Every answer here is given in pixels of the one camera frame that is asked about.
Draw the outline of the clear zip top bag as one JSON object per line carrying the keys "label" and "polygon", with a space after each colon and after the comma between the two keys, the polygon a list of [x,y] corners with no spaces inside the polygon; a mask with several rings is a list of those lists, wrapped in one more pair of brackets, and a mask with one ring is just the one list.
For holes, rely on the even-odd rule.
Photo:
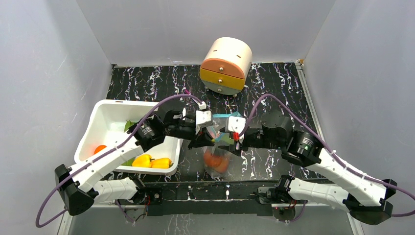
{"label": "clear zip top bag", "polygon": [[[211,136],[214,138],[214,146],[213,147],[203,147],[203,151],[210,150],[211,153],[215,155],[222,156],[223,159],[229,159],[231,161],[231,158],[233,156],[232,153],[219,148],[219,146],[229,146],[229,144],[232,144],[232,140],[229,138],[229,133],[222,133],[220,132],[220,129],[226,125],[227,118],[230,116],[236,116],[236,117],[242,117],[239,112],[234,112],[231,114],[214,114],[213,115],[213,125],[208,127],[207,130],[211,134]],[[228,170],[225,173],[218,173],[214,170],[214,168],[208,167],[205,165],[205,171],[206,173],[213,178],[214,180],[219,180],[220,178],[223,178]]]}

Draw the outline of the orange pumpkin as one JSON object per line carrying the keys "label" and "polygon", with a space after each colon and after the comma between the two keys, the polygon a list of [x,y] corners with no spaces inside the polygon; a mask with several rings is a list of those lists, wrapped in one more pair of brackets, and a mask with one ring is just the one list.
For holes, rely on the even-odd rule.
{"label": "orange pumpkin", "polygon": [[222,156],[215,155],[210,150],[204,152],[203,158],[205,165],[211,168],[218,167],[223,161]]}

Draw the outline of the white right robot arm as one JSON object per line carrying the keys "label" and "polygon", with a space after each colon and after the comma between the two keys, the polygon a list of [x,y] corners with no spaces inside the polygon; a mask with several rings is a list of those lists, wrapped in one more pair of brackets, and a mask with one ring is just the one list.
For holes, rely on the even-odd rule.
{"label": "white right robot arm", "polygon": [[222,132],[233,141],[227,150],[240,156],[249,148],[276,149],[283,159],[325,176],[332,185],[303,181],[289,175],[281,176],[277,186],[259,187],[255,192],[262,204],[312,201],[339,208],[353,218],[369,225],[378,225],[392,216],[388,199],[395,194],[391,179],[374,183],[363,178],[355,167],[337,162],[322,143],[307,132],[296,131],[288,117],[270,112],[261,119],[261,127],[246,127],[242,117],[229,117]]}

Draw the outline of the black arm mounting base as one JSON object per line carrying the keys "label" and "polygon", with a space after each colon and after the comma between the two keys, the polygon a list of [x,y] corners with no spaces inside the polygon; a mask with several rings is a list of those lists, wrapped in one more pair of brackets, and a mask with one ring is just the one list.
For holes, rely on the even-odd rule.
{"label": "black arm mounting base", "polygon": [[159,188],[161,203],[151,203],[150,216],[173,214],[256,214],[272,216],[278,207],[301,206],[303,201],[261,204],[260,187],[275,188],[277,181],[197,181],[147,182],[147,187]]}

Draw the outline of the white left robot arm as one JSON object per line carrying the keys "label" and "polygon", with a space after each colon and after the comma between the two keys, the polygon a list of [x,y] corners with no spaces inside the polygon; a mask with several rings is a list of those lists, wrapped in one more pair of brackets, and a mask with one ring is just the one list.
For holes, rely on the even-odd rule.
{"label": "white left robot arm", "polygon": [[105,176],[112,171],[171,176],[183,140],[191,148],[214,145],[207,131],[212,124],[212,112],[204,102],[190,114],[177,95],[162,102],[99,101],[75,152],[75,164],[55,169],[66,210],[79,215],[95,203],[116,200],[159,203],[155,198],[159,189],[146,188],[130,177],[105,180]]}

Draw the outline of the yellow orange bell pepper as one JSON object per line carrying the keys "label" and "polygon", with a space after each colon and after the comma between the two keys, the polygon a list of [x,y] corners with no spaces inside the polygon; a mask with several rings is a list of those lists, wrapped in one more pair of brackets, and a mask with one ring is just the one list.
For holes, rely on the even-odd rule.
{"label": "yellow orange bell pepper", "polygon": [[160,158],[151,161],[152,168],[169,169],[172,165],[172,161],[169,158]]}

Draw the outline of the round pastel drawer cabinet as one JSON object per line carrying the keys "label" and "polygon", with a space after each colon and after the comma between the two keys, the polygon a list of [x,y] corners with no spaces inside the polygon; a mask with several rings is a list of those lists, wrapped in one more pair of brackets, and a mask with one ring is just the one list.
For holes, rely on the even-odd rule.
{"label": "round pastel drawer cabinet", "polygon": [[232,37],[218,38],[201,63],[200,79],[208,90],[236,97],[244,89],[252,57],[245,42]]}

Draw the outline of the green leafy vegetable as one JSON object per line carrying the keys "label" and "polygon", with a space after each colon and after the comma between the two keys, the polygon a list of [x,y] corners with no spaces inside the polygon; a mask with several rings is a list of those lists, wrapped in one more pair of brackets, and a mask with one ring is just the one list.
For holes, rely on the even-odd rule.
{"label": "green leafy vegetable", "polygon": [[127,120],[125,126],[124,126],[124,132],[127,132],[130,127],[132,127],[135,124],[135,122],[132,122],[130,120]]}

